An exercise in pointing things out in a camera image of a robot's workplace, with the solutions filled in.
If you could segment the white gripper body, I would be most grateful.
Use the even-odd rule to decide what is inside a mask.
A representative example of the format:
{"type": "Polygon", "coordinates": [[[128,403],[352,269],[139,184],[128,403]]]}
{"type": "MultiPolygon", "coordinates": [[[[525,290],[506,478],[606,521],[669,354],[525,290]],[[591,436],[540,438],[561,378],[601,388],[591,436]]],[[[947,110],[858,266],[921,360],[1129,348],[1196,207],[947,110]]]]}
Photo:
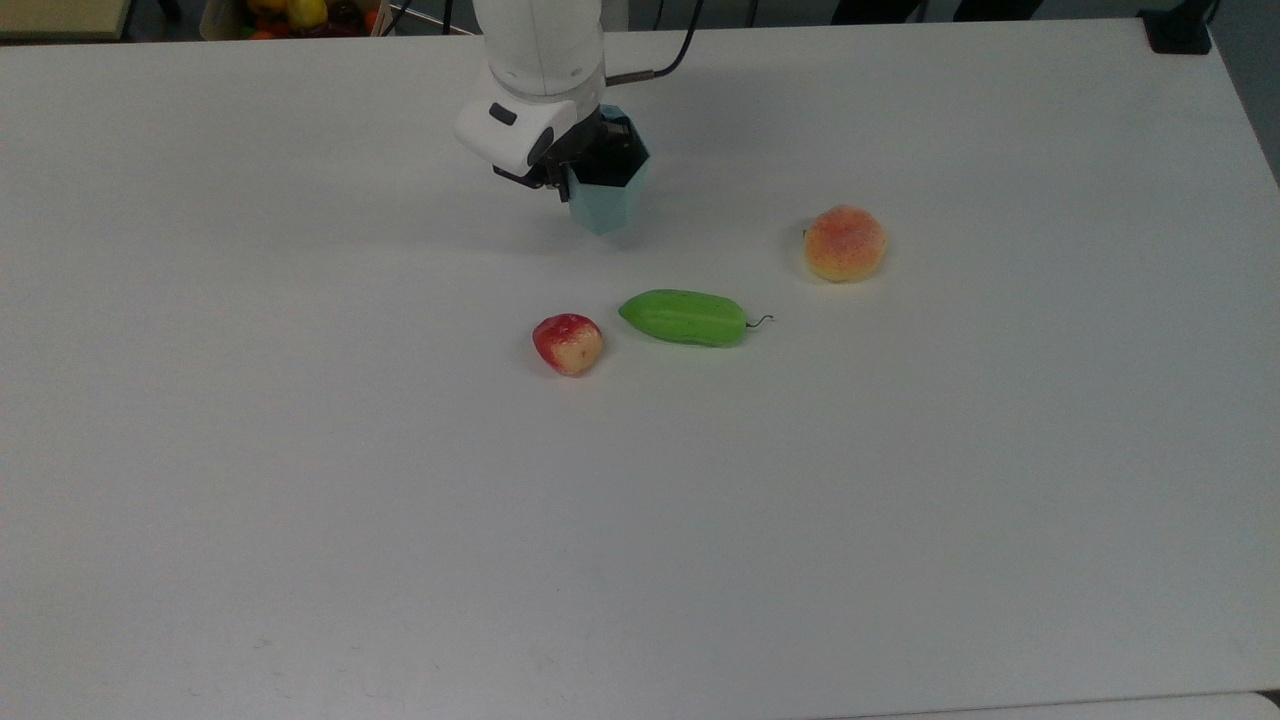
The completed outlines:
{"type": "Polygon", "coordinates": [[[543,161],[571,165],[579,160],[599,136],[602,118],[600,104],[480,97],[463,105],[454,120],[454,136],[500,178],[531,190],[549,190],[543,161]]]}

